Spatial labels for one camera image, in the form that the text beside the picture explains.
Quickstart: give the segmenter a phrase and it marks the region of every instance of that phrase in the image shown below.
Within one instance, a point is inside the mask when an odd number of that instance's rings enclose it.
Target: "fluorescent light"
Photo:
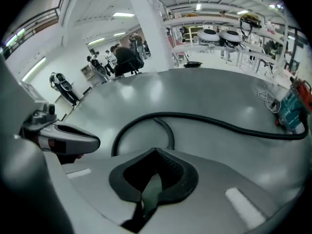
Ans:
[[[17,35],[12,36],[12,38],[8,40],[5,46],[7,47],[10,46],[16,39],[17,39]]]
[[[22,81],[26,81],[26,79],[31,75],[32,72],[35,71],[36,68],[38,68],[43,62],[45,61],[45,57],[42,58],[22,79]]]
[[[105,39],[105,37],[100,38],[100,39],[97,39],[97,40],[94,40],[94,41],[91,41],[91,42],[88,43],[88,45],[93,44],[93,43],[96,43],[96,42],[98,42],[98,41],[102,41],[102,40],[104,40],[104,39]]]
[[[25,29],[21,29],[20,31],[18,31],[18,33],[17,33],[18,37],[19,37],[20,35],[24,34],[24,32],[25,32]]]
[[[125,33],[126,33],[126,32],[116,33],[116,34],[114,34],[114,37],[115,37],[115,36],[123,35],[123,34],[125,34]]]
[[[116,12],[115,14],[113,14],[113,17],[133,17],[134,14],[131,13],[121,13],[121,12]]]
[[[239,15],[243,15],[243,14],[246,14],[246,13],[248,13],[248,10],[242,10],[242,11],[238,12]]]

